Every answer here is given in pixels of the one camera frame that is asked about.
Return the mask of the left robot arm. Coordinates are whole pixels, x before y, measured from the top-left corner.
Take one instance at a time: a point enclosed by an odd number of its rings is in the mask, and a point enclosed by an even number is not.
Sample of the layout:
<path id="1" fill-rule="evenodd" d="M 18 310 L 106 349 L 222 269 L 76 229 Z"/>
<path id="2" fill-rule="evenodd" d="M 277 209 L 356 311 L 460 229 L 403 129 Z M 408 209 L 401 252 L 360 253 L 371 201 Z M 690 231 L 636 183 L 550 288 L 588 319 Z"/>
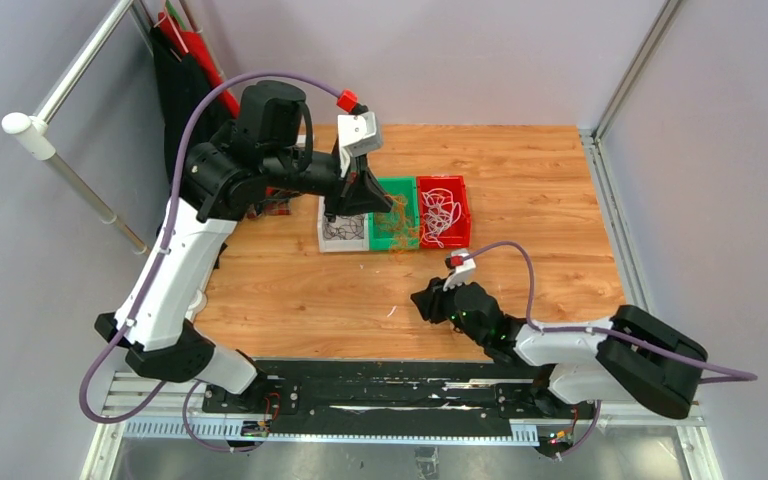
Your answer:
<path id="1" fill-rule="evenodd" d="M 338 136 L 329 152 L 297 142 L 310 121 L 300 88 L 262 80 L 246 87 L 239 103 L 236 118 L 188 149 L 147 265 L 122 306 L 100 315 L 95 327 L 110 347 L 126 350 L 138 375 L 200 380 L 253 413 L 267 390 L 256 365 L 201 334 L 188 316 L 227 238 L 272 189 L 319 196 L 329 220 L 387 213 L 393 203 L 367 162 L 382 144 L 379 121 L 353 93 L 338 96 Z"/>

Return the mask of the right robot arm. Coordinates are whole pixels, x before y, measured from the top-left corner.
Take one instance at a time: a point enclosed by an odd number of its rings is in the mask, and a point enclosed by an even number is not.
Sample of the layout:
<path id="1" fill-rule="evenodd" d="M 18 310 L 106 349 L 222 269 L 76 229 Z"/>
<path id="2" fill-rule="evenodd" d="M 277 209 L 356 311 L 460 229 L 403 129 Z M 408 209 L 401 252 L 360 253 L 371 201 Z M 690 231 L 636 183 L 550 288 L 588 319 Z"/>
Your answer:
<path id="1" fill-rule="evenodd" d="M 633 305 L 590 322 L 527 322 L 478 283 L 447 289 L 438 277 L 410 299 L 423 320 L 450 323 L 495 363 L 539 368 L 531 400 L 547 417 L 584 401 L 634 400 L 685 419 L 708 359 L 698 342 Z"/>

